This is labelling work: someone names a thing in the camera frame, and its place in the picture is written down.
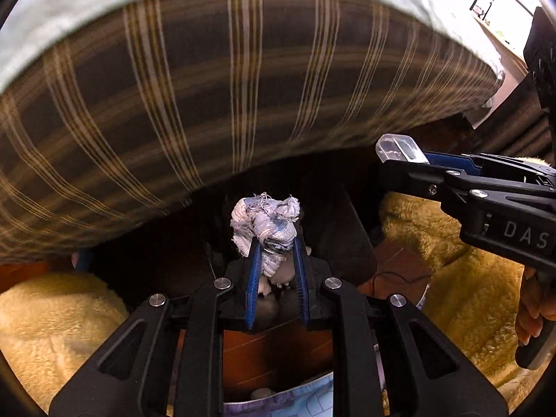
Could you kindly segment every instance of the clear plastic tip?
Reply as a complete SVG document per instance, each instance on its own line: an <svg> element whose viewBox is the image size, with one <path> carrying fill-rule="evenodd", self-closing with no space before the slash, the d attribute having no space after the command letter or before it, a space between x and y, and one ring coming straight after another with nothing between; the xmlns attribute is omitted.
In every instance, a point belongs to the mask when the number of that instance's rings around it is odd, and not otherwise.
<svg viewBox="0 0 556 417"><path fill-rule="evenodd" d="M425 154L411 136L387 133L376 143L376 154L383 163L386 160L401 160L411 163L428 163Z"/></svg>

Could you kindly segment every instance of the dark gap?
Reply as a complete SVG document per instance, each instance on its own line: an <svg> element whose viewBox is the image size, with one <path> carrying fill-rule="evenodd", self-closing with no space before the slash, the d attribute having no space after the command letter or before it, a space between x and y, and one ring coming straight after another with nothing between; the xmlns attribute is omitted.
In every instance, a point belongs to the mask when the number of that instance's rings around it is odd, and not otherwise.
<svg viewBox="0 0 556 417"><path fill-rule="evenodd" d="M121 380L128 379L146 327L147 322L145 320L138 321L125 338L102 361L99 371Z"/></svg>
<svg viewBox="0 0 556 417"><path fill-rule="evenodd" d="M413 321L409 324L409 327L417 345L419 356L421 356L426 376L429 379L438 379L454 373L458 369L455 361L421 325Z"/></svg>
<svg viewBox="0 0 556 417"><path fill-rule="evenodd" d="M380 347L376 341L376 334L373 331L373 343L374 343L374 350L376 356L376 368L379 372L379 380L380 380L380 388L382 392L382 399L383 399L383 413L384 417L388 417L390 415L390 405L388 400L388 391L386 390L386 380L384 376L384 367L382 363L382 357L380 356Z"/></svg>
<svg viewBox="0 0 556 417"><path fill-rule="evenodd" d="M544 212L548 212L551 214L555 214L556 211L554 210L554 207L549 204L549 203L545 203L545 202L531 202L527 199L519 199L519 198L515 198L515 197L507 197L506 198L509 201L512 202L516 202L518 204L522 204L522 205L526 205L528 207L533 207L534 209L538 209L538 210L542 210Z"/></svg>
<svg viewBox="0 0 556 417"><path fill-rule="evenodd" d="M166 407L166 415L173 415L173 407L176 402L176 390L177 390L177 375L180 371L180 361L183 352L183 344L185 343L186 330L180 330L180 338L177 341L176 353L174 356L174 362L172 364L172 376L170 377L170 388L168 389L168 404Z"/></svg>

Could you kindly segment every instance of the blue gripper pad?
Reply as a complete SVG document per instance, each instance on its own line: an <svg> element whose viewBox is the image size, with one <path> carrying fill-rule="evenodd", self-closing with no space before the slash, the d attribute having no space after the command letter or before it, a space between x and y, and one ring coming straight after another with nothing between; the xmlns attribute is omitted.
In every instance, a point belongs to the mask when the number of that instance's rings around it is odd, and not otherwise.
<svg viewBox="0 0 556 417"><path fill-rule="evenodd" d="M468 157L442 153L423 152L430 164L455 170L464 170L467 175L481 175L481 169Z"/></svg>
<svg viewBox="0 0 556 417"><path fill-rule="evenodd" d="M309 288L307 286L307 276L305 275L305 265L303 264L303 252L301 252L301 249L301 242L299 241L299 236L297 236L294 238L295 283L301 322L307 326L309 324Z"/></svg>
<svg viewBox="0 0 556 417"><path fill-rule="evenodd" d="M261 277L262 247L256 238L251 243L249 250L249 281L245 290L245 326L248 330L253 329L257 314L257 297L259 295L259 279Z"/></svg>

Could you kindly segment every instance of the striped fabric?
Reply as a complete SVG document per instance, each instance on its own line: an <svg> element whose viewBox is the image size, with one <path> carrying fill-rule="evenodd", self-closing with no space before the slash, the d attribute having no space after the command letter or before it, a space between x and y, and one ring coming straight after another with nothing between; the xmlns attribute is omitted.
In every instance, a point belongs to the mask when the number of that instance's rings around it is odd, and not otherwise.
<svg viewBox="0 0 556 417"><path fill-rule="evenodd" d="M378 2L133 2L0 96L0 262L96 245L254 165L367 145L499 86Z"/></svg>

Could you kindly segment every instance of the cable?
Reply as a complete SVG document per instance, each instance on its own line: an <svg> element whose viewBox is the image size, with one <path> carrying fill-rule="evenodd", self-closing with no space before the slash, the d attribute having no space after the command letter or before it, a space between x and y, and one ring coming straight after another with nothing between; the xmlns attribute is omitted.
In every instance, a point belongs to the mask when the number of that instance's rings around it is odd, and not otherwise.
<svg viewBox="0 0 556 417"><path fill-rule="evenodd" d="M394 271L380 271L380 272L378 272L377 274L375 274L375 275L373 276L373 279L371 280L371 296L372 296L372 297L375 296L375 281L376 281L376 278L379 277L379 276L382 276L382 275L384 275L384 274L391 274L391 275L393 275L393 276L397 276L397 277L399 277L401 280L403 280L403 281L404 281L406 284L408 284L408 285L418 283L419 281L422 281L423 279L428 279L428 278L430 278L430 277L432 276L431 274L426 274L426 275L423 275L423 276L419 276L419 277L417 277L417 278L415 278L415 279L408 280L408 279L406 279L404 276L402 276L401 274L396 273L396 272L394 272Z"/></svg>

